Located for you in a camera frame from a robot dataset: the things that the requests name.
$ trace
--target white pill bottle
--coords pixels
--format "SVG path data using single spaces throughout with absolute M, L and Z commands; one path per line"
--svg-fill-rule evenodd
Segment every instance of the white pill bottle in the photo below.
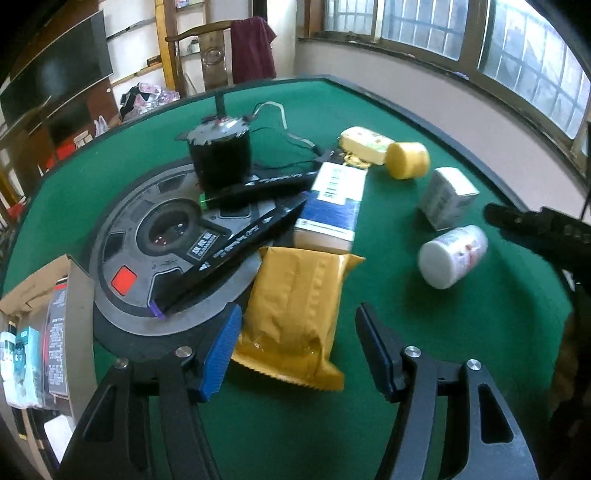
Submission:
M 454 228 L 421 247 L 418 267 L 429 285 L 444 290 L 477 266 L 487 249 L 488 240 L 481 228 Z

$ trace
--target chair backrest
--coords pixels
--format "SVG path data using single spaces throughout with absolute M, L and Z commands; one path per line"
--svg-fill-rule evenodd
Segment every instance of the chair backrest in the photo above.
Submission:
M 223 31 L 230 28 L 231 22 L 223 20 L 200 27 L 191 28 L 174 37 L 166 37 L 165 41 L 174 43 L 175 67 L 177 70 L 178 88 L 181 96 L 186 96 L 187 84 L 183 72 L 183 62 L 180 53 L 181 40 L 189 37 L 199 38 L 201 67 L 203 69 L 203 83 L 206 90 L 213 90 L 228 85 L 228 70 L 226 69 L 226 49 Z

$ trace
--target shelf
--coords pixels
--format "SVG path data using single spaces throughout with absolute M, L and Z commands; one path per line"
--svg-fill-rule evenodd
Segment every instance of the shelf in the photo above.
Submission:
M 201 2 L 197 2 L 197 3 L 195 3 L 195 4 L 188 4 L 188 5 L 185 5 L 184 7 L 177 8 L 176 10 L 177 10 L 177 12 L 184 12 L 184 11 L 186 11 L 186 10 L 189 10 L 189 9 L 191 9 L 191 8 L 195 8 L 195 7 L 202 7 L 203 5 L 205 5 L 205 0 L 203 0 L 203 1 L 201 1 Z
M 107 41 L 113 40 L 114 38 L 117 38 L 120 35 L 123 35 L 124 33 L 131 32 L 133 30 L 137 30 L 138 28 L 145 27 L 146 25 L 150 25 L 155 22 L 156 22 L 156 17 L 147 18 L 146 20 L 139 21 L 137 23 L 134 23 L 133 25 L 130 25 L 127 28 L 124 28 L 123 30 L 119 30 L 118 32 L 113 33 L 112 35 L 109 35 L 107 37 Z
M 138 72 L 132 73 L 131 75 L 127 75 L 127 77 L 123 77 L 122 79 L 111 82 L 111 86 L 116 87 L 117 85 L 121 85 L 122 83 L 125 83 L 129 80 L 136 78 L 136 77 L 141 77 L 142 75 L 145 75 L 146 73 L 150 73 L 150 72 L 153 72 L 154 70 L 158 70 L 159 68 L 162 68 L 162 63 L 155 63 L 154 65 L 150 65 L 149 67 L 145 67 Z

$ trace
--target black monitor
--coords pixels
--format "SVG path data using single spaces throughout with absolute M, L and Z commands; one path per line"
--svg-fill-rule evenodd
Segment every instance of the black monitor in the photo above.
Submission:
M 51 96 L 55 108 L 113 73 L 103 12 L 97 12 L 41 51 L 0 95 L 10 127 Z

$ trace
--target window frame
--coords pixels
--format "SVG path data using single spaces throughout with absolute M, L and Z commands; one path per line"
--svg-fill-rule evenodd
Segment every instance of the window frame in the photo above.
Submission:
M 464 82 L 468 82 L 472 86 L 477 87 L 477 89 L 488 92 L 513 110 L 522 120 L 525 120 L 525 123 L 529 125 L 530 128 L 535 128 L 555 147 L 557 147 L 560 152 L 576 166 L 583 176 L 585 175 L 587 170 L 587 159 L 581 150 L 581 146 L 584 140 L 584 132 L 587 128 L 586 122 L 591 121 L 591 91 L 587 98 L 583 121 L 577 130 L 575 138 L 571 139 L 558 125 L 538 110 L 533 104 L 529 103 L 529 101 L 510 88 L 504 86 L 499 81 L 487 76 L 479 70 L 480 59 L 486 58 L 486 56 L 483 55 L 483 52 L 485 49 L 489 48 L 489 39 L 492 38 L 492 29 L 495 19 L 495 0 L 468 0 L 464 41 L 462 42 L 462 48 L 458 60 L 453 60 L 421 47 L 382 38 L 381 34 L 384 23 L 386 1 L 387 0 L 374 1 L 374 17 L 370 35 L 337 31 L 322 31 L 317 35 L 331 40 L 347 43 L 369 44 L 374 47 L 383 48 L 400 54 L 401 57 L 413 57 L 419 63 L 426 63 L 437 69 L 443 69 L 448 73 L 455 74 L 450 75 L 450 77 L 463 77 Z M 327 2 L 328 0 L 322 0 L 322 3 L 324 3 L 324 8 L 322 9 L 323 18 L 326 12 Z M 487 38 L 486 34 L 488 31 L 491 31 L 491 34 Z M 584 65 L 580 62 L 579 64 L 581 65 L 583 72 L 591 80 L 590 72 L 586 71 Z

